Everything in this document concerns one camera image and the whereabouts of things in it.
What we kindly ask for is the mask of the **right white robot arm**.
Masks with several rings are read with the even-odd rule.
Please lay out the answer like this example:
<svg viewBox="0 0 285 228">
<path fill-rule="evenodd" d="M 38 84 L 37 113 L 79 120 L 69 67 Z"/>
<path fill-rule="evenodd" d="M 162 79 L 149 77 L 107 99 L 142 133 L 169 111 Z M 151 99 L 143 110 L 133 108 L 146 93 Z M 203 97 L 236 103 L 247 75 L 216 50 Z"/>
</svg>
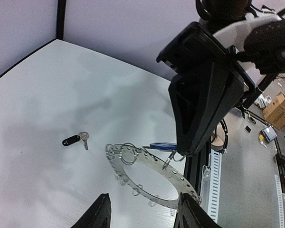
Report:
<svg viewBox="0 0 285 228">
<path fill-rule="evenodd" d="M 234 107 L 248 108 L 285 73 L 285 8 L 249 0 L 198 0 L 190 23 L 157 56 L 176 74 L 169 96 L 176 123 L 172 152 L 193 156 Z"/>
</svg>

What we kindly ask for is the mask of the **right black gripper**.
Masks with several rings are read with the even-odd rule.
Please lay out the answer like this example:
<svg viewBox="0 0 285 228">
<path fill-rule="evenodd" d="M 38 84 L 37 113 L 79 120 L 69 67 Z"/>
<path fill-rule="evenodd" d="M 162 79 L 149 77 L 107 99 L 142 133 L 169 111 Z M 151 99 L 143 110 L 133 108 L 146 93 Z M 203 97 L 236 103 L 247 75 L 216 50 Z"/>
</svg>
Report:
<svg viewBox="0 0 285 228">
<path fill-rule="evenodd" d="M 202 64 L 209 59 L 224 65 Z M 256 90 L 229 49 L 198 22 L 190 23 L 167 44 L 156 62 L 163 62 L 178 73 L 168 90 L 176 123 L 177 151 L 183 156 L 201 150 L 219 121 L 243 95 L 243 81 L 233 74 L 240 75 L 247 84 L 245 95 Z"/>
</svg>

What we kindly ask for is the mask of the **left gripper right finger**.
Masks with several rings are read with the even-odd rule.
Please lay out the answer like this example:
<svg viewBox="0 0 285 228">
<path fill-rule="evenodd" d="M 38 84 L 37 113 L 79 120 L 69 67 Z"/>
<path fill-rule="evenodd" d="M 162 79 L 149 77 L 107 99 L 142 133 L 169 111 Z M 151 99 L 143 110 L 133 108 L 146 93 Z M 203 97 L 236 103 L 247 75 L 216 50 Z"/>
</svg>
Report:
<svg viewBox="0 0 285 228">
<path fill-rule="evenodd" d="M 174 228 L 221 228 L 188 193 L 181 193 Z"/>
</svg>

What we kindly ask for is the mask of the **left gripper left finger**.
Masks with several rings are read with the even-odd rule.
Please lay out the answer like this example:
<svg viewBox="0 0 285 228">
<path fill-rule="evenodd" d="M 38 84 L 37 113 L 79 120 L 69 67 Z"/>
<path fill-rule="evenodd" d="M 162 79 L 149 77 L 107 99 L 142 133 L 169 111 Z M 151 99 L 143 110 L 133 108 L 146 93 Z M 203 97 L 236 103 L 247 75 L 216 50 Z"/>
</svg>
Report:
<svg viewBox="0 0 285 228">
<path fill-rule="evenodd" d="M 71 228 L 109 228 L 111 226 L 111 200 L 102 193 Z"/>
</svg>

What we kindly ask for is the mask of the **metal ring plate with keyrings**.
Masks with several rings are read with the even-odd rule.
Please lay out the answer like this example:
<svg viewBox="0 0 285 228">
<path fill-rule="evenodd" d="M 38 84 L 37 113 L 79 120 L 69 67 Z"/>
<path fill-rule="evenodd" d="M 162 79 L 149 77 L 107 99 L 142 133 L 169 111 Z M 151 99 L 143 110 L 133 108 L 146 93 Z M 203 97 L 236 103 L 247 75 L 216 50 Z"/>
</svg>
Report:
<svg viewBox="0 0 285 228">
<path fill-rule="evenodd" d="M 188 180 L 174 167 L 162 168 L 164 161 L 144 148 L 133 144 L 107 144 L 105 155 L 114 170 L 116 180 L 132 188 L 154 204 L 178 209 L 181 195 L 201 204 L 201 197 Z"/>
</svg>

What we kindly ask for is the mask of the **key with blue tag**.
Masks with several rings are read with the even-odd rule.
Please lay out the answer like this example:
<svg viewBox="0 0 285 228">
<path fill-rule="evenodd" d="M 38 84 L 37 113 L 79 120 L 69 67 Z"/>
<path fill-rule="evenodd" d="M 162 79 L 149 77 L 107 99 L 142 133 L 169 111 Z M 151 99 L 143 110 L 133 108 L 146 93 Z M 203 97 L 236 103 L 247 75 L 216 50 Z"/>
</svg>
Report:
<svg viewBox="0 0 285 228">
<path fill-rule="evenodd" d="M 158 150 L 162 152 L 170 152 L 169 157 L 166 159 L 166 161 L 164 162 L 162 166 L 162 170 L 165 170 L 172 160 L 175 162 L 181 162 L 185 159 L 185 156 L 182 156 L 179 160 L 176 160 L 174 158 L 175 154 L 177 153 L 177 144 L 175 143 L 170 143 L 170 142 L 163 142 L 163 143 L 156 142 L 155 143 L 154 142 L 154 143 L 149 144 L 149 146 L 143 146 L 142 148 L 144 150 L 152 149 L 152 150 Z"/>
</svg>

